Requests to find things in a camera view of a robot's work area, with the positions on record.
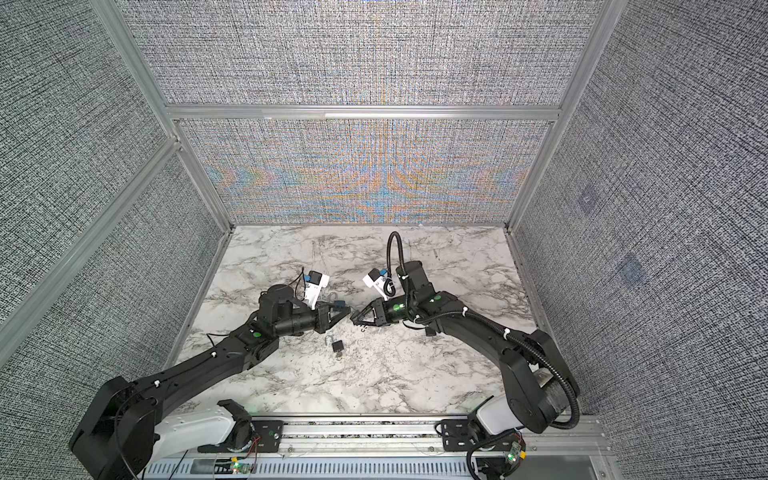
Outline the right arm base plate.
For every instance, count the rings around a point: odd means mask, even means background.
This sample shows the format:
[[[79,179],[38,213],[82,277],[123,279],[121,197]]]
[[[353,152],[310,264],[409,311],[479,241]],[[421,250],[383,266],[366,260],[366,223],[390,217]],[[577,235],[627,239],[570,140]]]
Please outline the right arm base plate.
[[[476,422],[466,418],[439,420],[434,429],[446,452],[467,452],[491,438]]]

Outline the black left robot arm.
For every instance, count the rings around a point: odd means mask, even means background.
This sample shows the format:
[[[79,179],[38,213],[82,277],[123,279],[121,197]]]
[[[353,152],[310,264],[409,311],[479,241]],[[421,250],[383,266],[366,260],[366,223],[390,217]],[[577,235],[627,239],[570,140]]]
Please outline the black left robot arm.
[[[105,382],[76,427],[69,449],[94,479],[135,479],[160,443],[155,427],[177,407],[215,384],[266,360],[279,339],[324,333],[351,313],[342,300],[310,307],[291,287],[262,292],[248,319],[208,350],[169,369]]]

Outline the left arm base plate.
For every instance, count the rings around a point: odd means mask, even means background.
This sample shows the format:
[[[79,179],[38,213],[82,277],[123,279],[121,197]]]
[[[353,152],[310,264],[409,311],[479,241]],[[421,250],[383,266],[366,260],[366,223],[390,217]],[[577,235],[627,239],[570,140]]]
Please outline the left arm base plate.
[[[282,420],[256,419],[249,426],[235,425],[222,443],[199,446],[198,453],[277,453],[283,436]]]

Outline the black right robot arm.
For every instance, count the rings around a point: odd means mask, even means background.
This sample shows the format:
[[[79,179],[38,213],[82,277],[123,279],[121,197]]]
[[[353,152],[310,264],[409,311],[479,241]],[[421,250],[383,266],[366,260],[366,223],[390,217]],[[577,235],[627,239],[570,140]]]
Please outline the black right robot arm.
[[[505,327],[471,309],[456,295],[434,288],[420,261],[395,270],[402,292],[388,273],[372,269],[366,287],[379,297],[352,316],[355,325],[385,327],[409,321],[416,328],[456,338],[479,352],[499,370],[506,408],[514,417],[502,423],[496,414],[484,423],[488,433],[522,427],[542,433],[552,427],[575,428],[581,419],[579,386],[554,339],[545,331],[531,333]]]

